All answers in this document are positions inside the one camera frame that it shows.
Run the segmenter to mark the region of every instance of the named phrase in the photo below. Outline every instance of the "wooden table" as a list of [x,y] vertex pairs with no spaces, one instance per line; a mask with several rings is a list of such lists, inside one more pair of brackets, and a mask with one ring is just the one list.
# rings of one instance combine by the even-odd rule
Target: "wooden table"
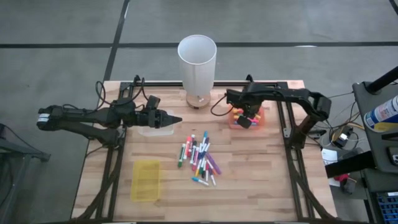
[[[119,84],[105,82],[108,101],[118,97]],[[301,80],[288,81],[288,84],[289,88],[304,87]],[[145,137],[136,127],[128,129],[114,221],[297,220],[276,102],[263,102],[266,126],[250,131],[229,129],[227,116],[210,113],[210,106],[223,96],[225,87],[214,87],[210,106],[202,110],[188,107],[182,87],[145,87],[145,92],[161,99],[159,109],[172,110],[183,121],[174,125],[174,134],[170,136]],[[144,103],[143,96],[135,102],[136,105]],[[305,112],[299,105],[293,104],[293,108],[300,123]],[[224,100],[215,112],[223,113],[227,109]],[[216,176],[216,187],[193,182],[193,172],[187,163],[182,169],[177,168],[181,144],[191,134],[202,140],[204,131],[208,131],[210,137],[209,152],[222,171],[222,175]],[[92,141],[88,151],[98,146],[99,142]],[[72,217],[79,216],[98,193],[105,158],[106,149],[101,149],[86,159]],[[326,210],[336,216],[319,147],[307,145],[303,158],[311,191]],[[140,159],[160,161],[161,193],[156,202],[130,200],[133,162]]]

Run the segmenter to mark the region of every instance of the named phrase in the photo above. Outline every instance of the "yellow tray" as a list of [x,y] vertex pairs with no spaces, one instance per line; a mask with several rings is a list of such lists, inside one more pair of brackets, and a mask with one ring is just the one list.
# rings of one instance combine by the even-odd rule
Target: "yellow tray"
[[160,195],[160,162],[156,160],[135,161],[132,168],[130,198],[133,202],[151,202]]

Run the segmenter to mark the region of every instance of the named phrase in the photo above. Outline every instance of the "concrete floor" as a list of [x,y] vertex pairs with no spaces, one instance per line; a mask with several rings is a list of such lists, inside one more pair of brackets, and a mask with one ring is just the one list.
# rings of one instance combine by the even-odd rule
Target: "concrete floor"
[[[0,0],[0,44],[112,43],[123,0]],[[136,0],[122,43],[178,42],[204,34],[217,42],[366,42],[398,40],[388,0]],[[0,49],[0,123],[51,153],[33,162],[14,223],[70,218],[88,141],[66,131],[39,131],[40,107],[93,108],[111,49]],[[217,80],[304,80],[326,96],[351,91],[397,66],[398,47],[219,48]],[[111,80],[179,80],[176,49],[119,49]],[[333,99],[331,118],[353,102]],[[349,111],[333,123],[345,120]],[[365,220],[361,201],[335,198],[338,215]]]

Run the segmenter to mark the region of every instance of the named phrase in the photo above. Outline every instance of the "colored marker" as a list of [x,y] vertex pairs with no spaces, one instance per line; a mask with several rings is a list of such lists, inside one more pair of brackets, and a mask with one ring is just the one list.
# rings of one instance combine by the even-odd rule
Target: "colored marker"
[[180,152],[180,159],[178,160],[178,167],[182,166],[182,159],[184,157],[184,149],[185,149],[185,144],[182,144],[181,152]]
[[194,140],[195,140],[195,135],[192,134],[192,135],[191,135],[191,141],[190,141],[190,144],[189,144],[188,157],[191,157],[191,154],[192,154],[192,147],[193,147],[193,142],[194,142]]
[[243,113],[243,110],[234,108],[232,109],[232,113]]
[[191,161],[189,161],[190,164],[193,164],[193,158],[195,157],[195,151],[196,151],[197,147],[196,146],[192,146],[192,156],[191,156]]
[[205,156],[205,154],[206,154],[205,149],[206,149],[206,148],[208,147],[208,145],[210,144],[210,143],[209,143],[209,140],[210,140],[210,138],[206,138],[205,144],[202,145],[202,150],[201,150],[200,155],[199,155],[199,158],[200,158],[200,159],[203,158],[203,157]]
[[197,177],[199,175],[200,165],[201,165],[201,160],[199,160],[199,162],[198,162],[197,171],[195,172],[195,177]]
[[206,177],[206,168],[207,168],[206,163],[207,163],[207,161],[206,161],[206,159],[205,159],[205,166],[204,166],[204,168],[203,168],[203,172],[201,173],[201,177],[202,177],[203,179]]
[[205,149],[205,151],[204,151],[205,154],[206,154],[207,150],[209,150],[209,146],[210,146],[210,143],[207,144],[207,146],[206,146],[206,149]]
[[212,181],[213,185],[215,186],[216,185],[216,180],[214,179],[214,175],[213,175],[213,171],[212,170],[210,170],[210,178],[211,178],[211,181]]
[[202,145],[205,145],[206,138],[207,138],[207,131],[205,131],[205,133],[204,133],[204,135],[203,135],[203,142],[202,142]]
[[209,181],[209,164],[207,164],[207,161],[206,161],[206,164],[205,164],[205,169],[206,169],[206,182],[208,182]]
[[258,123],[259,122],[259,120],[257,120],[257,119],[251,119],[251,118],[248,118],[251,122],[254,122],[254,123]]
[[209,162],[209,160],[207,160],[207,164],[210,166],[211,173],[216,174],[216,171],[214,170],[214,167],[213,167],[213,165]]
[[203,185],[209,186],[209,183],[204,182],[203,180],[200,180],[199,178],[192,177],[192,180],[195,181],[195,182],[199,182],[199,183],[201,183]]
[[190,145],[191,137],[187,137],[187,144],[185,145],[185,154],[184,154],[184,159],[187,159],[188,157],[188,148]]
[[199,169],[199,173],[202,174],[203,171],[205,170],[205,164],[206,164],[206,159],[203,158],[201,165],[200,165],[200,169]]
[[214,169],[216,170],[217,174],[221,175],[221,170],[218,167],[218,165],[216,164],[216,162],[214,161],[214,159],[212,158],[212,156],[210,155],[210,153],[206,153],[206,157],[209,160],[210,164],[213,165]]
[[195,171],[197,169],[197,162],[198,162],[198,155],[199,155],[200,148],[201,148],[201,143],[200,143],[200,146],[195,151],[195,159],[193,160],[192,171]]

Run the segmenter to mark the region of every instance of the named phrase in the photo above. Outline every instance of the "blue marker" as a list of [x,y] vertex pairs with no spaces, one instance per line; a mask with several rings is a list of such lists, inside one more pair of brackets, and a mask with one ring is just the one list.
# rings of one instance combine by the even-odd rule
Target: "blue marker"
[[195,181],[195,182],[199,182],[199,183],[201,183],[201,184],[203,184],[203,185],[209,186],[209,183],[208,183],[208,182],[205,182],[205,181],[203,181],[203,180],[200,180],[199,178],[192,177],[192,180]]

